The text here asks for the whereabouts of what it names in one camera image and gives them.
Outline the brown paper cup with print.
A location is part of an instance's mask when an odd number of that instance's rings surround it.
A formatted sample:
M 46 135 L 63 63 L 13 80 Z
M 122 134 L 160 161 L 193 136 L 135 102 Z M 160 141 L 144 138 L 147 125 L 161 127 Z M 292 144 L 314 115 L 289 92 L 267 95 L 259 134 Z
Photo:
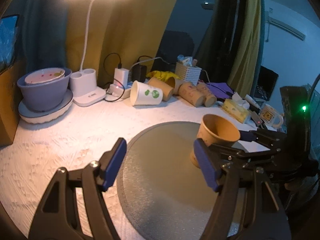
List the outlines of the brown paper cup with print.
M 229 120 L 215 114 L 206 114 L 202 117 L 195 139 L 202 139 L 206 146 L 218 144 L 233 146 L 240 140 L 240 131 Z

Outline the brown printed cup right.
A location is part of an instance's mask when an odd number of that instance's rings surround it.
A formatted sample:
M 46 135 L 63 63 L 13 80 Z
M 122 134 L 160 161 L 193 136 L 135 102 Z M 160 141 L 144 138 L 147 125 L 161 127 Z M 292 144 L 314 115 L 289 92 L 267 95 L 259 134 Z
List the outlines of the brown printed cup right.
M 212 107 L 214 103 L 216 103 L 216 96 L 210 91 L 205 83 L 199 83 L 196 88 L 205 96 L 204 105 L 206 107 Z

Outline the brown printed cup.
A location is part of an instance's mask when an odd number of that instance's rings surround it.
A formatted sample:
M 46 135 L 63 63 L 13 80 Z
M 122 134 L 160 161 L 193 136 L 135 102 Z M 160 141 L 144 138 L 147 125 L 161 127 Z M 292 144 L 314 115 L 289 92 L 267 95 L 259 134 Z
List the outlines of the brown printed cup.
M 196 88 L 205 96 L 204 105 L 206 107 L 212 107 L 214 103 L 216 103 L 216 96 L 210 91 L 205 83 L 199 83 Z
M 180 86 L 178 94 L 184 100 L 191 103 L 194 107 L 201 106 L 205 100 L 204 94 L 198 91 L 196 86 L 194 86 L 191 82 L 184 82 Z

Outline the brown printed cup middle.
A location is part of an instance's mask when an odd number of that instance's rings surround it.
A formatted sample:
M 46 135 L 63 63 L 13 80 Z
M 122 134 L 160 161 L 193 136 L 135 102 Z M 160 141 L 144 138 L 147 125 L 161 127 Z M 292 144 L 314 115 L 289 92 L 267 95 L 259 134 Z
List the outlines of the brown printed cup middle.
M 201 106 L 205 100 L 204 94 L 198 91 L 196 86 L 194 86 L 191 82 L 184 82 L 180 86 L 178 94 L 184 100 L 191 103 L 194 107 Z

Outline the white paper cup green print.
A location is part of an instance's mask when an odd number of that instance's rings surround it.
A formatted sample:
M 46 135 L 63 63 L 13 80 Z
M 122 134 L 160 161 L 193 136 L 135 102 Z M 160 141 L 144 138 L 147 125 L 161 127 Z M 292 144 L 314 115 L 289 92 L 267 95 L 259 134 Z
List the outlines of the white paper cup green print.
M 163 99 L 161 89 L 134 81 L 130 92 L 132 106 L 159 105 Z

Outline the plain brown paper cup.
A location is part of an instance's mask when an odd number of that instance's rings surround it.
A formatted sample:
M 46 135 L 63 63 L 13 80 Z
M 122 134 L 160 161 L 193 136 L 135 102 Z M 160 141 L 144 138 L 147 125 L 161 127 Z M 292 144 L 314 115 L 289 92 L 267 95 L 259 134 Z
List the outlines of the plain brown paper cup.
M 174 89 L 170 85 L 166 84 L 164 81 L 161 81 L 156 77 L 152 77 L 148 81 L 148 84 L 161 89 L 161 91 L 163 92 L 163 101 L 169 101 L 171 99 Z

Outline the brown paper cup behind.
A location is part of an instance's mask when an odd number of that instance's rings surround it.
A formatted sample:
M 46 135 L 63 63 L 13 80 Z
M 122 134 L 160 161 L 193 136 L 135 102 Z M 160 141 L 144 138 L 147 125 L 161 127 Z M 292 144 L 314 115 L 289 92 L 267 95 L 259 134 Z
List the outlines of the brown paper cup behind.
M 170 77 L 165 83 L 173 88 L 174 95 L 178 95 L 179 88 L 185 83 L 185 81 L 176 77 Z

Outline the yellow tissue box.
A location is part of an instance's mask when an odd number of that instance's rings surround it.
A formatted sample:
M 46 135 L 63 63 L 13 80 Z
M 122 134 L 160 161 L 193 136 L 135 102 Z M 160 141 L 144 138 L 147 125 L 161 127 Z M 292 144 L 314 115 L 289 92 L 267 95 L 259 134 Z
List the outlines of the yellow tissue box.
M 222 105 L 222 109 L 238 122 L 244 124 L 251 118 L 249 110 L 239 106 L 232 99 L 226 99 Z

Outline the white bear mug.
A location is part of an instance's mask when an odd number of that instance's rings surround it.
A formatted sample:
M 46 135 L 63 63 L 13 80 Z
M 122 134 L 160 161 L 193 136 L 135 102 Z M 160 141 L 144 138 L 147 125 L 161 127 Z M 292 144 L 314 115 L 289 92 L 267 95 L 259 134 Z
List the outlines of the white bear mug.
M 267 103 L 264 104 L 259 116 L 267 126 L 271 126 L 275 129 L 281 128 L 284 123 L 283 116 Z

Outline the round grey turntable mat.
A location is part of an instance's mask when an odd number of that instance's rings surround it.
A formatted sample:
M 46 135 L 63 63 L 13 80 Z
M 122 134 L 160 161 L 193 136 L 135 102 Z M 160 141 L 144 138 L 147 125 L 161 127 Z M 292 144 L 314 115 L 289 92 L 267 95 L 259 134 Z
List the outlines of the round grey turntable mat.
M 166 122 L 129 142 L 117 191 L 139 239 L 201 237 L 217 194 L 190 159 L 198 130 L 195 122 Z

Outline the purple cloth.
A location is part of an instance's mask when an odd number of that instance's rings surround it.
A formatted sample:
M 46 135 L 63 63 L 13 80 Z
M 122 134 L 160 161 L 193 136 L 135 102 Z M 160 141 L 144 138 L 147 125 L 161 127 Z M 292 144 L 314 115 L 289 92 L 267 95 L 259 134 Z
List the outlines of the purple cloth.
M 218 99 L 231 99 L 234 90 L 227 85 L 227 83 L 206 83 L 207 88 L 218 98 Z

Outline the yellow curtain right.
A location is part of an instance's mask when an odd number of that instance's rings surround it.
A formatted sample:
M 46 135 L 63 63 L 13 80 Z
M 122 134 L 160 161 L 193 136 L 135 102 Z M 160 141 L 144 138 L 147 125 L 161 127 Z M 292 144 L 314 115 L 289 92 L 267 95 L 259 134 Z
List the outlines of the yellow curtain right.
M 240 96 L 251 92 L 261 38 L 261 0 L 246 0 L 244 26 L 228 84 Z

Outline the yellow curtain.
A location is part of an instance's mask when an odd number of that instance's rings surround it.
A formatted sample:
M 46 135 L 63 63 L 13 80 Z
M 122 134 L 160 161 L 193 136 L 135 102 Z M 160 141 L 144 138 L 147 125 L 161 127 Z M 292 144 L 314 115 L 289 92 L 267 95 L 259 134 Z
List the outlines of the yellow curtain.
M 240 96 L 251 92 L 261 38 L 261 0 L 246 0 L 244 26 L 228 84 Z
M 119 61 L 130 68 L 139 56 L 155 56 L 177 0 L 118 0 L 101 51 L 97 83 L 112 80 Z

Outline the black laptop monitor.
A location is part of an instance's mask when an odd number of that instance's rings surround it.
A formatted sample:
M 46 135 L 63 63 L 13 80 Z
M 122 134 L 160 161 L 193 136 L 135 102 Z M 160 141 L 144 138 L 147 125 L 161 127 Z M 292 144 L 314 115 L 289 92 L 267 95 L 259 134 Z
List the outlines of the black laptop monitor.
M 261 66 L 257 85 L 254 91 L 254 97 L 256 99 L 269 101 L 276 86 L 278 77 L 279 75 L 276 72 Z

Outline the white power strip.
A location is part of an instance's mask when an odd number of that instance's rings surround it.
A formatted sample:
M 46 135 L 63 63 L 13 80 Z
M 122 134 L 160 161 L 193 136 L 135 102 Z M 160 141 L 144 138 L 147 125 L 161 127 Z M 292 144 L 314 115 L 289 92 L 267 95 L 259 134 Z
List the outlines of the white power strip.
M 125 89 L 121 86 L 111 84 L 107 89 L 107 93 L 115 97 L 121 96 L 121 98 L 126 99 L 130 96 L 131 88 L 132 88 L 132 83 L 129 83 Z

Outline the white woven basket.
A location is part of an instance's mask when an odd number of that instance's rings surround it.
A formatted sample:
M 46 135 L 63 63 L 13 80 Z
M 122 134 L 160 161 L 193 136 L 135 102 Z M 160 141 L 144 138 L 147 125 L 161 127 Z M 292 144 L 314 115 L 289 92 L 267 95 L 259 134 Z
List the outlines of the white woven basket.
M 179 62 L 176 63 L 175 74 L 179 76 L 185 82 L 191 82 L 193 85 L 197 85 L 200 74 L 200 67 L 187 67 Z

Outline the white power charger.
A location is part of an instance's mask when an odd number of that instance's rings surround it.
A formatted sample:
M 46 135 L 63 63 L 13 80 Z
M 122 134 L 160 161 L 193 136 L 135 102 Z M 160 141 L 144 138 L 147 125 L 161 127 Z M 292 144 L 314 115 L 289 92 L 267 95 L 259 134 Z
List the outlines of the white power charger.
M 124 86 L 125 88 L 127 87 L 129 79 L 129 70 L 126 68 L 116 68 L 114 70 L 114 84 L 116 86 L 122 87 Z

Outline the purple plastic bowl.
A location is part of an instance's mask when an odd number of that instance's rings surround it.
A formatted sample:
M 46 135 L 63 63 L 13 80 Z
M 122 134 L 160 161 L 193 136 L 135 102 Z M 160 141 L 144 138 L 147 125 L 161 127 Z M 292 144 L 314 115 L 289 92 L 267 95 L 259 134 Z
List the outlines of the purple plastic bowl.
M 42 112 L 54 109 L 59 105 L 68 88 L 69 78 L 72 71 L 68 68 L 65 70 L 65 76 L 43 84 L 27 85 L 24 81 L 27 74 L 20 77 L 17 86 L 22 92 L 22 102 L 32 111 Z

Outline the black power adapter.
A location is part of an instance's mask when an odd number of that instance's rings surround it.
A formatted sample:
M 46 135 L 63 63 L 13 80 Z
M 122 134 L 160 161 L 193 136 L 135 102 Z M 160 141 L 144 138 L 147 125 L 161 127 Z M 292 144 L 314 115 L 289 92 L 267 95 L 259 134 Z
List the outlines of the black power adapter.
M 133 66 L 132 72 L 131 72 L 131 80 L 132 82 L 138 81 L 144 83 L 146 80 L 146 74 L 147 74 L 147 66 L 138 64 Z

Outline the yellow plastic bag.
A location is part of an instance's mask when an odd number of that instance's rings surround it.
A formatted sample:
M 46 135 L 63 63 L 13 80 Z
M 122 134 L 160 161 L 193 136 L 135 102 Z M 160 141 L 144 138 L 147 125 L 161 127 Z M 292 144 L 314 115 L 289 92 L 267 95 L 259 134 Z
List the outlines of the yellow plastic bag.
M 176 75 L 173 72 L 163 72 L 163 71 L 158 71 L 158 70 L 154 70 L 149 72 L 146 77 L 148 79 L 151 79 L 152 77 L 155 77 L 161 81 L 166 82 L 170 77 L 176 78 L 176 79 L 180 79 L 180 77 L 178 75 Z

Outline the pink white inner bowl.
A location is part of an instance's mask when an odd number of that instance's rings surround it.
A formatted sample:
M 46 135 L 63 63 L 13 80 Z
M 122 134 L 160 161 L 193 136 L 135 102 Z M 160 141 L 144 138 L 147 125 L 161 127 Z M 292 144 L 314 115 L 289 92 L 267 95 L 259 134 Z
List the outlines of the pink white inner bowl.
M 48 83 L 65 76 L 62 68 L 44 68 L 28 74 L 24 81 L 27 85 L 38 85 Z

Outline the white air conditioner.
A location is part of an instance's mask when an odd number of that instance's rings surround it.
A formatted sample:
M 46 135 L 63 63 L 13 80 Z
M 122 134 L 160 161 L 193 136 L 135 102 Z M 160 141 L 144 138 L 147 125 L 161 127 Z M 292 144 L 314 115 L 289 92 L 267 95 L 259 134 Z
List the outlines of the white air conditioner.
M 280 21 L 280 20 L 277 20 L 277 19 L 271 17 L 268 14 L 268 11 L 265 12 L 265 20 L 268 24 L 273 25 L 273 26 L 293 35 L 294 37 L 300 39 L 301 41 L 304 41 L 306 38 L 306 35 L 303 34 L 302 32 L 300 32 L 298 29 L 284 23 L 283 21 Z

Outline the yellow curtain left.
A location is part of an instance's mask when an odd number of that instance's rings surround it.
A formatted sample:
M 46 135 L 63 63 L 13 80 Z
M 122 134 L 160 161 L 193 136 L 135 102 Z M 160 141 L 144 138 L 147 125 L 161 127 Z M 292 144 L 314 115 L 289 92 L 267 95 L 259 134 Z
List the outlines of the yellow curtain left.
M 177 0 L 118 0 L 101 51 L 97 83 L 112 80 L 119 61 L 130 68 L 139 56 L 155 56 Z

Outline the cardboard box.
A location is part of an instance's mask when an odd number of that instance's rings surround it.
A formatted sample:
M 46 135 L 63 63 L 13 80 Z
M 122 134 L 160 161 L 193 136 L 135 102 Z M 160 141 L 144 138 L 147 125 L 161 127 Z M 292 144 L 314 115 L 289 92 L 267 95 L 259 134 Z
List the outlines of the cardboard box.
M 25 65 L 25 60 L 17 60 L 8 69 L 1 72 L 1 147 L 11 145 L 14 141 L 20 120 L 18 105 L 22 100 L 22 94 L 17 86 L 17 81 L 25 74 Z

